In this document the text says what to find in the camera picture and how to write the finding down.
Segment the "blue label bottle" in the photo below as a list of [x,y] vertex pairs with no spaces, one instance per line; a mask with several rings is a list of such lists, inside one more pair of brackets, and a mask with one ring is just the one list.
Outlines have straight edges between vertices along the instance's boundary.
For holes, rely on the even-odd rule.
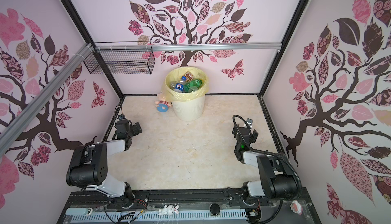
[[171,89],[177,93],[185,93],[185,85],[187,83],[187,78],[182,76],[179,81],[173,82],[171,84]]

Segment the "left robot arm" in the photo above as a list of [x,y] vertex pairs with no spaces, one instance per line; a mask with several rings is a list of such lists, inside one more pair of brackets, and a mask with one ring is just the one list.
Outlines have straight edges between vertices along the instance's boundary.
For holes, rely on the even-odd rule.
[[139,123],[123,119],[116,123],[113,140],[76,147],[66,174],[67,184],[94,189],[111,199],[132,201],[134,196],[130,185],[109,174],[108,157],[129,150],[132,138],[140,133]]

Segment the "red yellow label bottle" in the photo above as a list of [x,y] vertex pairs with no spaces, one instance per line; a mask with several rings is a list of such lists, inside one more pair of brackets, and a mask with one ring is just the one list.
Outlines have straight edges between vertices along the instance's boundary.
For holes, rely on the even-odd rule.
[[186,82],[194,80],[194,75],[190,71],[187,71],[182,77],[185,78]]

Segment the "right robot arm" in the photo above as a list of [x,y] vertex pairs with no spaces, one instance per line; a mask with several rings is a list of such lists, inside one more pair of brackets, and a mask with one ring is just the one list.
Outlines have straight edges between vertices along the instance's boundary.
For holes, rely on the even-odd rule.
[[235,125],[232,134],[236,139],[234,154],[242,164],[258,169],[259,180],[246,182],[242,187],[249,197],[295,200],[302,194],[302,183],[288,158],[280,153],[253,149],[257,131]]

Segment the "green bottle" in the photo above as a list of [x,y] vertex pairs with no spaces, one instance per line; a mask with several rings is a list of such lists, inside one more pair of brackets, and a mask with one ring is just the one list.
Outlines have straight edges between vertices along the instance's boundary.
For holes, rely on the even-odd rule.
[[193,79],[184,85],[183,91],[185,93],[192,93],[199,90],[202,87],[202,85],[203,85],[203,81],[201,79]]

